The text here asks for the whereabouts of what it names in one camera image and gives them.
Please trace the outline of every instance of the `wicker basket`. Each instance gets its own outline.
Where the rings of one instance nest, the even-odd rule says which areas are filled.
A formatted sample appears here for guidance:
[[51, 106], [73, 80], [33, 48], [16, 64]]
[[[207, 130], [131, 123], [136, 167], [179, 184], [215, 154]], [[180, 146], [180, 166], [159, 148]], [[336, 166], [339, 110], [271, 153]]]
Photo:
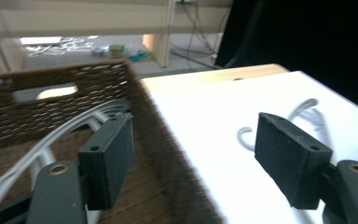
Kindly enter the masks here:
[[[19, 91], [72, 83], [76, 93], [19, 102]], [[104, 102], [127, 98], [134, 115], [136, 159], [112, 210], [101, 223], [221, 223], [203, 188], [172, 140], [127, 61], [83, 63], [0, 75], [0, 175], [38, 139], [72, 117]], [[80, 129], [57, 141], [57, 160], [76, 160], [92, 131]], [[6, 201], [30, 190], [24, 174]]]

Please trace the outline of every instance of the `floor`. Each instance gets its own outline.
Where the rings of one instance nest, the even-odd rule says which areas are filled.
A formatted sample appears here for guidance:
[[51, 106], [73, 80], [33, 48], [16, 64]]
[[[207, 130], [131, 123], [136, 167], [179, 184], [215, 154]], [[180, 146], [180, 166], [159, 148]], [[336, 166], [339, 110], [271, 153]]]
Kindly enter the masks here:
[[[217, 51], [220, 34], [206, 35], [210, 46], [215, 46]], [[35, 69], [51, 66], [60, 66], [71, 63], [85, 63], [100, 60], [110, 60], [111, 56], [105, 53], [104, 56], [91, 55], [91, 49], [95, 47], [107, 48], [109, 45], [142, 46], [141, 35], [111, 35], [111, 36], [75, 36], [66, 37], [70, 49], [55, 50], [49, 49], [41, 54], [34, 54], [34, 48], [24, 48], [25, 60], [23, 69]], [[154, 60], [142, 59], [133, 63], [133, 68], [140, 77], [158, 77], [173, 74], [190, 73], [195, 71], [212, 70], [214, 65], [213, 52], [210, 52], [202, 38], [191, 34], [172, 35], [172, 50], [170, 63], [167, 67], [161, 67]]]

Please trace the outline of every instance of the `black backdrop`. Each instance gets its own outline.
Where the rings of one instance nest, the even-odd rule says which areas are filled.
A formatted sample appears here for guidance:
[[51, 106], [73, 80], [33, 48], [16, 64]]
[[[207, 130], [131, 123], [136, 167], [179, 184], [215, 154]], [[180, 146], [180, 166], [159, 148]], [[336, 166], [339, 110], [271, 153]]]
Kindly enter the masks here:
[[278, 63], [358, 104], [358, 0], [236, 0], [216, 65]]

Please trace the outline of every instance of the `white table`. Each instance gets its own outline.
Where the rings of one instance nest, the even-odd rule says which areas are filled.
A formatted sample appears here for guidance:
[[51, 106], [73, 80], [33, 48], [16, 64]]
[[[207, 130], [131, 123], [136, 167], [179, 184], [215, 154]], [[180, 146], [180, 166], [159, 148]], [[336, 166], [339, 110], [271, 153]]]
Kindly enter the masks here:
[[[301, 72], [268, 66], [277, 70], [255, 78], [247, 78], [255, 74], [248, 67], [144, 79], [144, 84], [226, 223], [322, 223], [324, 204], [305, 213], [290, 208], [254, 153], [237, 142], [236, 132], [243, 126], [255, 130], [259, 112], [287, 117], [301, 102], [317, 98], [316, 108], [324, 114], [332, 137], [332, 163], [358, 161], [358, 106]], [[208, 81], [216, 73], [223, 79], [229, 76], [228, 81]], [[233, 77], [247, 79], [230, 80]], [[247, 137], [255, 140], [253, 133]]]

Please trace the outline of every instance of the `white plastic piece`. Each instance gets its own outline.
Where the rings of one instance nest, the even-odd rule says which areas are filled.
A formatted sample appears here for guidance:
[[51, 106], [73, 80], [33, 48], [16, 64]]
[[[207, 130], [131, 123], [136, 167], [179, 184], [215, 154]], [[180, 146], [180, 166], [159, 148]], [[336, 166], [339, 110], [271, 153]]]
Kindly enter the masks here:
[[88, 221], [88, 223], [89, 224], [97, 223], [98, 220], [100, 219], [100, 214], [101, 214], [101, 211], [98, 211], [98, 210], [95, 210], [95, 211], [87, 210], [87, 221]]
[[62, 126], [49, 133], [46, 137], [40, 140], [34, 147], [32, 147], [26, 155], [17, 161], [6, 173], [0, 176], [0, 202], [13, 186], [17, 178], [27, 168], [31, 167], [33, 186], [37, 173], [44, 166], [55, 161], [49, 146], [63, 135], [72, 130], [88, 124], [95, 132], [102, 126], [102, 124], [116, 113], [124, 112], [130, 109], [130, 103], [127, 100], [113, 100], [102, 105], [98, 105], [70, 120], [65, 122]]

